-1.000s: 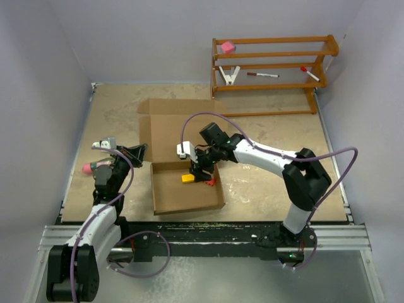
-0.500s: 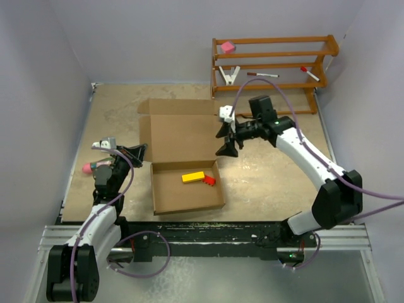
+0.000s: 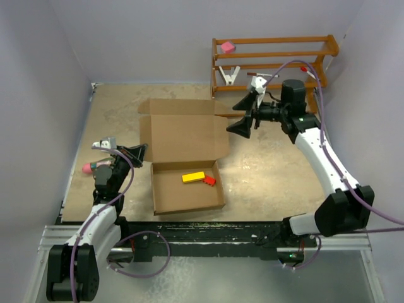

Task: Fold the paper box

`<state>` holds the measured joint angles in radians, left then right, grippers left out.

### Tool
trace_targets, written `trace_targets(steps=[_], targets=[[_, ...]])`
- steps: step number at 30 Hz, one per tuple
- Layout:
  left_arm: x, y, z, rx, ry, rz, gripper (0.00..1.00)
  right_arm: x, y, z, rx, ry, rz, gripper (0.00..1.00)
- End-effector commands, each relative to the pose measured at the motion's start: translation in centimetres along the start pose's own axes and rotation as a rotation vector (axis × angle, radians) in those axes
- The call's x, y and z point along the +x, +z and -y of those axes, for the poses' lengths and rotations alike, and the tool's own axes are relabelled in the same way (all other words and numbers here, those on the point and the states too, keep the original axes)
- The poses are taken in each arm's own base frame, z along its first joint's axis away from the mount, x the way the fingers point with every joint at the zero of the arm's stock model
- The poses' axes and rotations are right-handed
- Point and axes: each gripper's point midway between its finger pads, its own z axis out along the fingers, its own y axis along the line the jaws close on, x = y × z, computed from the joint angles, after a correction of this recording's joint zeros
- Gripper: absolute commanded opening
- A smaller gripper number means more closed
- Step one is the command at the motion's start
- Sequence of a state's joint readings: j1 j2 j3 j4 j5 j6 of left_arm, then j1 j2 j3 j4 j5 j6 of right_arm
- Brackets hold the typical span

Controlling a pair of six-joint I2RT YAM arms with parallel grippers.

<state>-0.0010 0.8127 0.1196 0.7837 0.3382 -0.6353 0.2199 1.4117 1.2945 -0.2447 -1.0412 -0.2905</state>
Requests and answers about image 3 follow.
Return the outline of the yellow toy block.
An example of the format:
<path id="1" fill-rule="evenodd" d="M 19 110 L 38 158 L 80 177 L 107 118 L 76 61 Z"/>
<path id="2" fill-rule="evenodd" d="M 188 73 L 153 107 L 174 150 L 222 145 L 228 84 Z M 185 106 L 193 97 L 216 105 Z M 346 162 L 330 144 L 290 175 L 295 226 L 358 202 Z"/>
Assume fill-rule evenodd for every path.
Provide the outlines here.
<path id="1" fill-rule="evenodd" d="M 205 178 L 205 173 L 203 171 L 193 172 L 190 174 L 184 174 L 181 178 L 183 183 L 202 181 Z"/>

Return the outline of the brown cardboard box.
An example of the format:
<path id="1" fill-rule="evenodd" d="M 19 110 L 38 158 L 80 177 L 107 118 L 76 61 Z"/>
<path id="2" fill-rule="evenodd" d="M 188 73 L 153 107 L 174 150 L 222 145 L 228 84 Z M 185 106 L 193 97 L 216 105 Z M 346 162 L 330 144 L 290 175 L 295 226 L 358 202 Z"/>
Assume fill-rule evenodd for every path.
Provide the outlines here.
<path id="1" fill-rule="evenodd" d="M 217 210 L 225 206 L 218 160 L 230 153 L 230 117 L 240 114 L 213 99 L 149 98 L 138 106 L 140 142 L 148 149 L 155 215 Z M 182 182 L 203 171 L 217 181 Z"/>

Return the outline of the red toy brick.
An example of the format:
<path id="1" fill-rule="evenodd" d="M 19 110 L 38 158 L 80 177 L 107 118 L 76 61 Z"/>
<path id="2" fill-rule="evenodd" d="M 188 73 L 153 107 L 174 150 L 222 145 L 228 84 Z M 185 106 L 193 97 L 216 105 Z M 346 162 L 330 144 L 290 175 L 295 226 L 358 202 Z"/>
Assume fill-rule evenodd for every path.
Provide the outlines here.
<path id="1" fill-rule="evenodd" d="M 205 178 L 203 179 L 203 182 L 209 186 L 214 186 L 216 184 L 216 179 L 214 177 L 211 177 L 209 175 L 205 175 Z"/>

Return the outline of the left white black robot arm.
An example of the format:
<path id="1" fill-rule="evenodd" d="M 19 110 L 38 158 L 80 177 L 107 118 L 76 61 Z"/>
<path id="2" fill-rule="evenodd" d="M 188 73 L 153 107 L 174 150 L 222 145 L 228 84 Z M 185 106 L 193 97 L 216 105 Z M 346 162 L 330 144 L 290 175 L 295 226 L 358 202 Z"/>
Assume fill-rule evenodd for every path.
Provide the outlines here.
<path id="1" fill-rule="evenodd" d="M 113 246 L 128 244 L 127 221 L 120 216 L 124 195 L 123 183 L 134 177 L 143 165 L 148 146 L 118 146 L 107 149 L 111 163 L 92 168 L 95 189 L 92 210 L 78 231 L 64 244 L 54 245 L 47 262 L 46 297 L 53 302 L 91 302 L 98 290 L 100 264 Z"/>

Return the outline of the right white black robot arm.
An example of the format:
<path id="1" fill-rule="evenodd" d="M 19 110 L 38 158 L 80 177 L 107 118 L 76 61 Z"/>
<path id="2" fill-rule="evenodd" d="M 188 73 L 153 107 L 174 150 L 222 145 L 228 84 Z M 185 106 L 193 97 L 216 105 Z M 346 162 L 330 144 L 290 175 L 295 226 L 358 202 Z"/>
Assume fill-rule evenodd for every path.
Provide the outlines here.
<path id="1" fill-rule="evenodd" d="M 230 133 L 249 138 L 251 129 L 263 121 L 279 122 L 282 131 L 306 157 L 323 188 L 325 200 L 314 213 L 284 218 L 280 234 L 282 242 L 295 247 L 303 235 L 320 234 L 330 237 L 366 227 L 374 201 L 370 186 L 361 186 L 348 173 L 332 150 L 318 118 L 306 111 L 306 88 L 300 80 L 282 83 L 281 99 L 264 102 L 265 79 L 253 76 L 249 93 L 234 110 L 243 110 L 244 117 L 227 127 Z"/>

